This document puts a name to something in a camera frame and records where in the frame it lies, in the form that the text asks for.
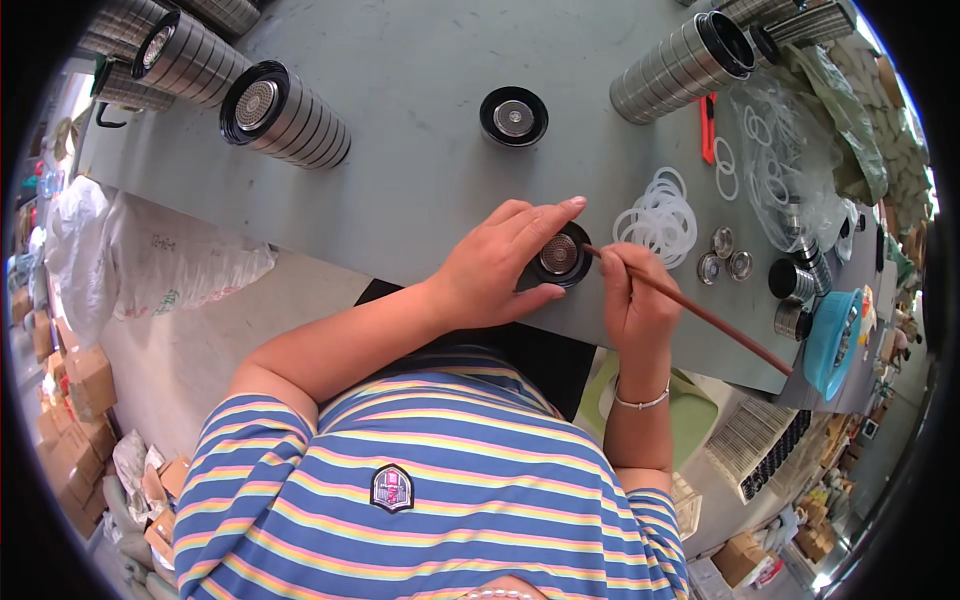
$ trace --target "black cylindrical container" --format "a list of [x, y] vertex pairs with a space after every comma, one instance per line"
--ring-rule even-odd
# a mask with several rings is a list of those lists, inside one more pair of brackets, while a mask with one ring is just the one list
[[177, 4], [229, 37], [242, 36], [260, 18], [249, 0], [177, 0]]
[[593, 256], [584, 252], [590, 238], [576, 223], [567, 223], [546, 243], [533, 260], [530, 269], [544, 283], [571, 287], [580, 282], [590, 270]]
[[480, 103], [480, 127], [504, 146], [522, 148], [537, 143], [548, 123], [546, 106], [529, 89], [500, 87]]
[[94, 73], [90, 97], [123, 108], [142, 108], [163, 112], [173, 105], [176, 96], [136, 82], [130, 76], [130, 64], [107, 60]]
[[800, 342], [809, 337], [812, 327], [813, 313], [806, 306], [785, 300], [777, 307], [774, 331], [779, 335]]
[[803, 304], [813, 298], [813, 275], [797, 267], [789, 258], [781, 258], [770, 266], [767, 283], [777, 300]]
[[700, 12], [614, 79], [610, 100], [624, 119], [646, 125], [747, 79], [754, 69], [743, 32], [720, 12]]
[[251, 62], [186, 12], [167, 13], [133, 62], [135, 80], [202, 107], [216, 107]]
[[347, 125], [276, 60], [247, 69], [220, 106], [220, 135], [304, 169], [337, 166], [350, 149]]

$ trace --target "metal filter screen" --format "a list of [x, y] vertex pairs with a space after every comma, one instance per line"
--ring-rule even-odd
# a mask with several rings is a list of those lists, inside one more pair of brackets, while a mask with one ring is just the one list
[[163, 52], [164, 46], [167, 45], [170, 36], [174, 34], [174, 31], [174, 26], [168, 25], [157, 32], [156, 36], [154, 36], [147, 45], [146, 52], [143, 53], [143, 66], [153, 66], [156, 59], [160, 56], [160, 53]]
[[577, 245], [569, 235], [558, 233], [540, 251], [540, 264], [553, 275], [564, 275], [577, 264]]
[[267, 120], [276, 103], [276, 84], [270, 81], [254, 82], [244, 90], [237, 102], [234, 116], [245, 132], [255, 130]]
[[493, 124], [510, 137], [521, 137], [533, 129], [534, 112], [519, 100], [508, 100], [493, 109]]

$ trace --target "wooden brush handle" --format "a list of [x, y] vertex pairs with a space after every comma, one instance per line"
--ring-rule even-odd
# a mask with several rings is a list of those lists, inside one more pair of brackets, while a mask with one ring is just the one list
[[[596, 248], [594, 248], [590, 244], [583, 244], [583, 248], [585, 252], [592, 254], [597, 258], [600, 258], [600, 251], [598, 251]], [[790, 376], [790, 374], [793, 373], [793, 368], [791, 368], [790, 365], [787, 365], [782, 360], [780, 360], [776, 354], [774, 354], [767, 348], [764, 348], [763, 346], [755, 342], [753, 339], [748, 337], [747, 334], [745, 334], [743, 331], [740, 331], [733, 325], [728, 324], [723, 319], [721, 319], [720, 317], [717, 317], [710, 311], [706, 310], [706, 308], [694, 302], [693, 300], [687, 298], [680, 292], [674, 289], [668, 288], [667, 286], [663, 285], [659, 281], [643, 273], [640, 269], [631, 267], [630, 265], [627, 265], [627, 274], [630, 277], [641, 281], [645, 285], [654, 288], [655, 290], [657, 290], [664, 296], [667, 296], [672, 301], [676, 302], [677, 304], [687, 309], [694, 315], [700, 317], [701, 319], [713, 325], [717, 329], [720, 329], [721, 331], [726, 333], [728, 336], [733, 338], [738, 344], [740, 344], [741, 346], [743, 346], [753, 354], [756, 354], [757, 356], [762, 358], [764, 361], [767, 362], [767, 364], [769, 364], [771, 367], [773, 367], [777, 371], [787, 376]]]

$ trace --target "silver bracelet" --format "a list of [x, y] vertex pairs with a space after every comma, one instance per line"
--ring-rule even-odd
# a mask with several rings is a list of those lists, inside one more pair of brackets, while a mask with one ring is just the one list
[[620, 406], [626, 406], [627, 408], [634, 408], [637, 410], [643, 410], [644, 408], [650, 408], [651, 406], [657, 406], [663, 402], [666, 398], [670, 397], [670, 380], [667, 379], [666, 390], [663, 390], [663, 394], [657, 397], [653, 402], [640, 402], [639, 404], [633, 404], [632, 402], [624, 402], [620, 399], [620, 375], [616, 376], [616, 387], [613, 388], [613, 401], [619, 404]]

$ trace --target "stack of metal rings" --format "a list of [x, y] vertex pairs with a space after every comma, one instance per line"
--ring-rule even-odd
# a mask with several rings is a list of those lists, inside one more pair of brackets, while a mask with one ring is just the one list
[[176, 96], [135, 82], [131, 66], [109, 59], [94, 74], [90, 97], [95, 102], [108, 102], [124, 108], [142, 108], [163, 112], [174, 104]]
[[784, 300], [777, 307], [774, 316], [774, 331], [779, 335], [800, 342], [810, 336], [813, 327], [813, 313], [802, 304]]
[[154, 0], [110, 0], [93, 16], [77, 45], [132, 62], [143, 39], [166, 13]]
[[249, 0], [177, 0], [204, 23], [229, 37], [240, 37], [260, 18], [260, 11]]
[[770, 266], [767, 284], [774, 298], [797, 304], [812, 300], [816, 293], [813, 275], [793, 264], [789, 258], [781, 258]]
[[220, 135], [232, 146], [304, 169], [330, 169], [350, 148], [347, 125], [297, 75], [276, 60], [258, 62], [230, 87]]
[[132, 75], [202, 107], [224, 101], [251, 62], [186, 12], [167, 13], [140, 45]]
[[614, 79], [610, 99], [624, 119], [646, 125], [755, 69], [743, 32], [720, 12], [700, 12]]
[[769, 28], [778, 44], [794, 44], [798, 48], [846, 37], [855, 29], [853, 19], [839, 4], [830, 3], [792, 16]]
[[793, 253], [794, 259], [801, 269], [813, 276], [813, 291], [818, 298], [822, 298], [833, 289], [833, 277], [824, 254], [820, 252], [817, 239], [813, 235], [800, 237], [800, 249]]
[[740, 27], [769, 25], [800, 12], [804, 0], [713, 0], [713, 7]]

